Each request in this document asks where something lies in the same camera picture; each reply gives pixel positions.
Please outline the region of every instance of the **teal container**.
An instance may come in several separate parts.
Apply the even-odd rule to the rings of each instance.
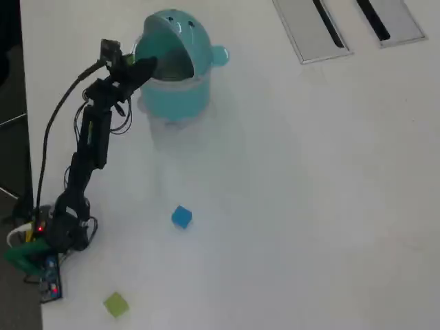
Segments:
[[[135,61],[158,58],[142,99],[154,116],[172,122],[197,117],[208,106],[211,69],[229,61],[226,48],[212,46],[200,22],[180,10],[147,17],[133,53]]]

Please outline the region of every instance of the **dark floor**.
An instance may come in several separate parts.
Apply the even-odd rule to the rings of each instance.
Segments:
[[[19,46],[8,53],[11,72],[0,86],[0,123],[26,112],[23,52]],[[0,186],[21,195],[24,191],[28,128],[20,122],[0,128]],[[0,219],[8,216],[15,200],[0,191]],[[24,274],[3,259],[6,234],[11,225],[0,224],[0,329],[39,330],[41,310],[35,285],[23,283]]]

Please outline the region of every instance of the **white tabletop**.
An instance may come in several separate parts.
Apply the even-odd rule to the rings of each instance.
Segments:
[[[145,17],[179,8],[231,53],[196,122],[158,129],[136,106],[111,137],[86,191],[98,233],[44,329],[438,329],[440,3],[406,3],[429,40],[379,49],[354,1],[331,0],[355,54],[302,66],[270,0],[21,0],[35,190],[45,125],[101,38],[127,52]],[[45,203],[87,83],[52,128]]]

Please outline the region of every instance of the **green cube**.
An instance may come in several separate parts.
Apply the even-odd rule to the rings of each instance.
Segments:
[[[104,306],[114,318],[121,316],[123,313],[129,310],[129,304],[118,292],[115,292],[108,297],[104,301]]]

